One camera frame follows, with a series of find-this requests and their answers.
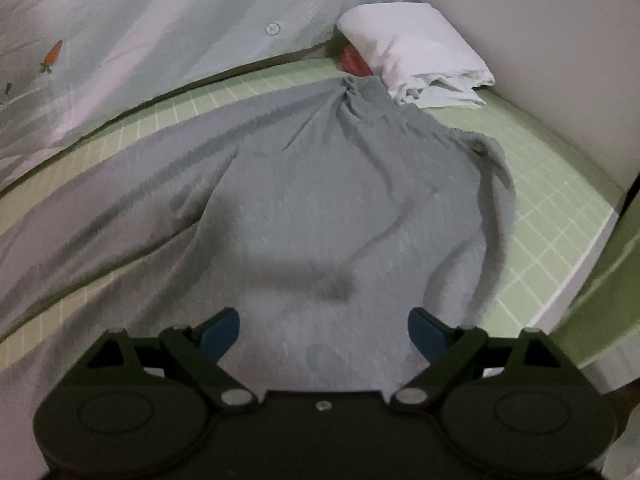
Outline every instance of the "green fabric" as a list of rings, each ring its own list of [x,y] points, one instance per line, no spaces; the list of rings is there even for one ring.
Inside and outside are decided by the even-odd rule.
[[[640,196],[616,225],[552,339],[578,365],[640,330]]]

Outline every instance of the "green mattress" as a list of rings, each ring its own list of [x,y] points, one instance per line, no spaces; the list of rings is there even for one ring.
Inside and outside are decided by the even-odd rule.
[[[344,75],[330,59],[279,65],[203,86],[101,128],[0,195],[0,234],[73,177],[160,128],[225,104]],[[508,265],[483,327],[515,336],[537,323],[569,283],[585,280],[590,255],[608,233],[622,195],[605,174],[539,121],[489,90],[480,109],[431,109],[441,123],[495,137],[506,152],[517,193]],[[52,333],[124,268],[80,288],[0,342],[3,369]]]

